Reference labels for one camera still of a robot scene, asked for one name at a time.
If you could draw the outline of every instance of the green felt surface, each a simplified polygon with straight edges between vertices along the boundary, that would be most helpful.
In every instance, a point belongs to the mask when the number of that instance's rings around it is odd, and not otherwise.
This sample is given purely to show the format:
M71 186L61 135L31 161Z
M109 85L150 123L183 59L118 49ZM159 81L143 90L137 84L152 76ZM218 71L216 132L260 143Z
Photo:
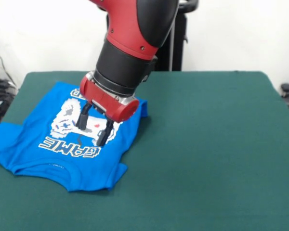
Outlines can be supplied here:
M84 74L29 74L4 122ZM114 190L68 193L0 166L0 231L289 231L289 109L266 75L154 73L137 96L150 117Z

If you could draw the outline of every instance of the black cable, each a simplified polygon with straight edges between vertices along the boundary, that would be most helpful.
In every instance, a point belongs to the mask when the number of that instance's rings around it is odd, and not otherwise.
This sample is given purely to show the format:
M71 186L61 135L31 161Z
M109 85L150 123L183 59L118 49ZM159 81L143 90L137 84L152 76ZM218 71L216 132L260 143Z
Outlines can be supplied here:
M11 81L15 86L17 86L16 83L14 82L14 80L12 79L12 77L9 75L9 73L8 73L7 70L5 69L4 62L3 62L3 59L2 59L1 56L0 56L0 60L1 60L1 65L2 65L2 68L3 68L4 72L6 73L6 75L7 75L8 78L10 79L10 81Z

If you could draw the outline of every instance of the white logo on shirt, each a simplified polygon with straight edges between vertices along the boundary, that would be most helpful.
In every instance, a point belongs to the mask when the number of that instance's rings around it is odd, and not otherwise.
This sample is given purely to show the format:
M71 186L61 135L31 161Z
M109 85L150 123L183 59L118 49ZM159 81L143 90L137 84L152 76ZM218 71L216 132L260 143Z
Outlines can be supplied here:
M65 138L69 133L77 133L92 138L92 143L96 142L101 132L106 128L106 119L89 116L87 128L83 131L76 127L78 117L80 115L81 106L78 99L68 99L61 107L61 111L57 114L52 122L50 135L54 138ZM114 123L114 128L106 142L109 143L117 134L120 124Z

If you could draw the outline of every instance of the t-shirt sleeve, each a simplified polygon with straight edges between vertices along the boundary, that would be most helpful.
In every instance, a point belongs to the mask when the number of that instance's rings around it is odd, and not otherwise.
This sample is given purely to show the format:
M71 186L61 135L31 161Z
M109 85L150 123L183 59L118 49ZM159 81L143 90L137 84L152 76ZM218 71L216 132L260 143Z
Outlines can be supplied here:
M9 148L16 142L21 133L22 126L10 123L1 123L0 124L0 154L1 153L10 153ZM8 158L0 157L0 164L4 167L7 166Z

